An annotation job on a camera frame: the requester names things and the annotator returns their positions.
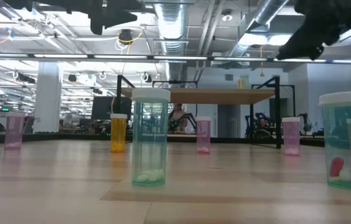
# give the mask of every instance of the pink plastic container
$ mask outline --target pink plastic container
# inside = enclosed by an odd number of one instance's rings
[[[285,155],[300,156],[300,118],[283,118]]]
[[[211,117],[196,117],[196,152],[210,154],[210,123]]]
[[[22,135],[24,133],[23,113],[8,113],[6,127],[6,141],[4,150],[20,150],[22,146]]]

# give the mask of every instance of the person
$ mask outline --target person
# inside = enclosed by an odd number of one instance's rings
[[[260,119],[260,122],[258,123],[257,130],[262,130],[267,128],[267,121],[264,118]]]
[[[185,112],[182,110],[182,104],[180,103],[174,104],[174,109],[169,114],[169,122],[168,122],[169,127],[171,126],[171,121],[178,121],[184,114]],[[181,128],[181,129],[184,129],[187,126],[188,126],[187,118],[183,118],[178,124],[178,128]]]

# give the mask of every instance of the plastic container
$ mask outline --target plastic container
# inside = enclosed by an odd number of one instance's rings
[[[142,186],[165,184],[170,91],[136,88],[132,99],[135,101],[132,183]]]
[[[20,150],[24,133],[25,114],[8,113],[4,150]]]
[[[126,123],[126,114],[111,114],[111,152],[124,152]]]
[[[249,86],[249,75],[241,75],[238,79],[238,89],[250,89]]]
[[[283,118],[285,155],[300,156],[300,118]]]
[[[196,117],[196,153],[210,154],[211,117]]]
[[[319,98],[323,106],[327,182],[351,190],[351,92]]]

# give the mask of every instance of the white pill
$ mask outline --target white pill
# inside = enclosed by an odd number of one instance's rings
[[[329,181],[333,182],[333,181],[339,181],[340,177],[329,177]]]
[[[351,170],[349,169],[342,169],[339,174],[340,180],[343,181],[351,181]]]
[[[144,175],[144,174],[145,174],[145,175],[150,175],[151,172],[152,172],[152,171],[150,171],[150,170],[142,171],[142,172],[141,172],[141,175]]]
[[[157,180],[157,173],[151,172],[151,174],[148,176],[148,179],[149,179],[150,181],[155,181],[155,180]]]
[[[159,170],[159,174],[160,174],[160,178],[164,178],[164,171],[163,171],[163,169],[161,169],[161,170]]]
[[[147,181],[147,180],[148,180],[148,175],[146,175],[146,174],[139,175],[139,176],[137,177],[137,181],[138,181],[138,182],[145,182],[145,181]]]

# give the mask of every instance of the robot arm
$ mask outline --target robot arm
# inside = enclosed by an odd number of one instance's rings
[[[134,22],[137,16],[125,10],[137,10],[143,8],[143,4],[136,0],[107,0],[107,6],[103,7],[103,0],[4,0],[14,9],[26,8],[33,10],[33,2],[40,2],[51,6],[66,9],[71,14],[78,11],[88,14],[91,19],[91,31],[96,35],[102,35],[102,27],[112,27],[127,22]]]
[[[351,0],[298,0],[296,12],[304,14],[303,25],[279,48],[278,60],[319,58],[323,44],[335,44],[340,35],[351,29]]]

